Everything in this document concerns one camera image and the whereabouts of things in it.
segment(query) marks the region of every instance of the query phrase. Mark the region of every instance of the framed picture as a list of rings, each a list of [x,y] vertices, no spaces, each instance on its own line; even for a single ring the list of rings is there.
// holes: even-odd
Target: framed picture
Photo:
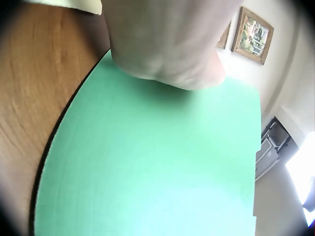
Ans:
[[[264,64],[273,35],[273,27],[262,18],[241,7],[232,52]]]
[[[229,25],[225,29],[225,31],[222,34],[222,36],[219,38],[219,41],[217,43],[217,48],[225,49],[226,42],[227,42],[227,37],[229,36],[230,26],[231,26],[231,22],[229,23]]]

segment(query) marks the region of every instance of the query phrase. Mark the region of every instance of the painting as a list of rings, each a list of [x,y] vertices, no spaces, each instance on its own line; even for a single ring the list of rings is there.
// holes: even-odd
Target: painting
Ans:
[[[241,7],[232,52],[263,65],[272,35],[273,27],[270,24],[250,10]]]
[[[227,26],[227,28],[225,29],[224,33],[222,34],[222,36],[219,38],[219,41],[217,43],[217,48],[222,48],[225,49],[226,46],[226,42],[227,42],[227,37],[229,36],[229,30],[230,30],[230,26],[231,26],[231,22],[229,23],[229,25]]]

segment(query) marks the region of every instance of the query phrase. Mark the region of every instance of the window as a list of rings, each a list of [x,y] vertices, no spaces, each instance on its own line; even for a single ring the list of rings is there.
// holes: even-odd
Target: window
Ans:
[[[315,132],[311,132],[302,147],[285,165],[295,185],[297,194],[303,205],[314,184],[315,176]],[[315,219],[315,211],[303,208],[308,226]]]

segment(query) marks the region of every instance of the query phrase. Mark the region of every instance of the wooden table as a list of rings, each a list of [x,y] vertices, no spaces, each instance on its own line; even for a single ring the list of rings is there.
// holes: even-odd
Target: wooden table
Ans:
[[[23,233],[48,137],[108,49],[103,16],[37,4],[21,5],[0,36],[0,193]]]

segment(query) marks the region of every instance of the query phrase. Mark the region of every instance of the green paper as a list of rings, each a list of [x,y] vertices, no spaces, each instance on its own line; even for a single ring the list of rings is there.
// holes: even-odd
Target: green paper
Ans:
[[[237,80],[181,90],[125,74],[108,52],[51,144],[35,235],[254,235],[260,117]]]

